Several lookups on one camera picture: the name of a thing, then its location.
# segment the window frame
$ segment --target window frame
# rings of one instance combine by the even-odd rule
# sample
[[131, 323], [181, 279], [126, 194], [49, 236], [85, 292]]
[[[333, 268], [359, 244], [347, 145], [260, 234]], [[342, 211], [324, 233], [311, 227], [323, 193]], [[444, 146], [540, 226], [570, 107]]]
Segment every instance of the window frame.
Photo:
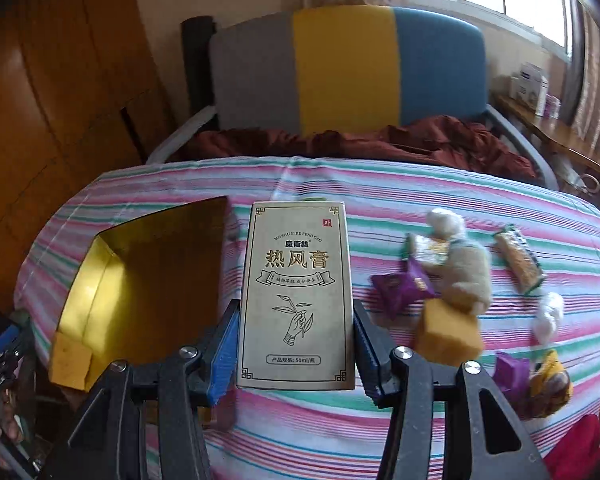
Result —
[[[487, 23], [488, 25], [494, 25], [497, 28], [507, 30], [513, 34], [520, 36], [521, 38], [536, 44], [554, 56], [559, 57], [565, 62], [570, 62], [571, 57], [567, 52], [568, 40], [567, 40], [567, 26], [571, 24], [567, 23], [567, 13], [564, 8], [565, 1], [562, 0], [562, 16], [564, 19], [564, 47], [555, 43], [555, 41], [546, 38], [534, 28], [525, 25], [513, 18], [510, 18], [506, 14], [500, 13], [497, 10], [489, 9], [466, 0], [406, 0], [408, 7], [422, 10], [433, 10], [434, 12], [442, 12], [455, 18], [473, 18], [480, 22]], [[507, 11], [506, 0], [502, 0], [504, 11]]]

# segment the gold box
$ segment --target gold box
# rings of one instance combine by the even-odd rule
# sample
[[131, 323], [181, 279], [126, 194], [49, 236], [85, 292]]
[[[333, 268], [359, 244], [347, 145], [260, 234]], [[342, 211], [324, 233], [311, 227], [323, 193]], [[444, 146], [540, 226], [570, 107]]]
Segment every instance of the gold box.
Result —
[[[237, 220], [226, 197], [172, 207], [99, 232], [64, 304], [58, 332], [66, 337], [62, 357], [52, 350], [50, 380], [75, 387], [78, 375], [78, 384], [84, 377], [88, 391], [113, 360], [156, 362], [194, 343], [226, 308], [219, 304], [227, 300], [219, 298], [220, 282], [237, 261], [223, 256], [238, 257], [230, 247], [237, 239]], [[66, 366], [71, 359], [67, 338], [76, 349], [73, 370]], [[84, 347], [92, 352], [88, 369], [78, 364], [84, 363], [77, 358]], [[61, 371], [67, 369], [70, 378]]]

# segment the tablecloth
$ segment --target tablecloth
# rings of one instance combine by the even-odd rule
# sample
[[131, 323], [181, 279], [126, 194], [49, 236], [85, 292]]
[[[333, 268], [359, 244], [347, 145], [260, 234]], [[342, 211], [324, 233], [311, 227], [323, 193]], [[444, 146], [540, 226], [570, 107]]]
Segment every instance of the tablecloth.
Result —
[[[224, 276], [223, 296], [240, 296], [254, 200], [341, 200], [347, 211], [353, 295], [390, 329], [396, 343], [407, 345], [421, 306], [388, 322], [369, 276], [398, 270], [407, 232], [428, 232], [428, 210], [442, 206], [460, 213], [470, 237], [493, 257], [494, 302], [480, 316], [486, 346], [480, 362], [489, 370], [496, 350], [536, 360], [546, 349], [531, 329], [538, 298], [517, 293], [493, 244], [494, 232], [515, 223], [548, 274], [543, 289], [564, 297], [566, 315], [551, 348], [574, 383], [566, 407], [547, 419], [526, 422], [526, 428], [545, 454], [582, 415], [599, 409], [600, 211], [577, 197], [527, 184], [397, 162], [237, 157], [103, 174], [49, 220], [20, 270], [14, 300], [32, 315], [40, 358], [48, 360], [68, 289], [97, 232], [220, 195], [230, 197], [240, 224], [238, 266]], [[430, 477], [439, 478], [443, 405], [434, 411]], [[238, 390], [235, 427], [207, 431], [207, 449], [219, 479], [375, 478], [389, 419], [389, 410], [376, 409], [365, 397], [359, 378], [352, 392]]]

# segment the brown blanket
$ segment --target brown blanket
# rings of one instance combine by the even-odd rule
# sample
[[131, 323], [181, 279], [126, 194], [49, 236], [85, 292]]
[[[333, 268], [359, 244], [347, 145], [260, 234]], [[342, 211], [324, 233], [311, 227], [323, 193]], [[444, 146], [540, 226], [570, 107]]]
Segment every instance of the brown blanket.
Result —
[[398, 160], [488, 173], [532, 181], [529, 161], [512, 153], [480, 123], [463, 123], [437, 116], [403, 128], [387, 126], [369, 134], [326, 131], [313, 137], [282, 130], [224, 130], [200, 132], [184, 147], [188, 160], [226, 156], [294, 156]]

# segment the metal screw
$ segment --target metal screw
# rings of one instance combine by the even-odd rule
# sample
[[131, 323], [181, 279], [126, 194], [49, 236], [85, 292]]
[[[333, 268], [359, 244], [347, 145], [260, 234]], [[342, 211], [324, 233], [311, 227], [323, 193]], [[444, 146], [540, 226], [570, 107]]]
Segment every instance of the metal screw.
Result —
[[198, 349], [195, 346], [183, 346], [179, 354], [183, 359], [193, 359], [198, 355]]
[[126, 370], [126, 361], [120, 359], [119, 361], [113, 361], [109, 365], [109, 370], [119, 374], [120, 372], [124, 372]]
[[468, 374], [475, 375], [479, 374], [482, 368], [480, 367], [480, 363], [476, 361], [467, 361], [464, 363], [464, 370], [466, 370]]
[[394, 348], [394, 354], [400, 359], [411, 359], [413, 357], [413, 350], [408, 346], [397, 346]]

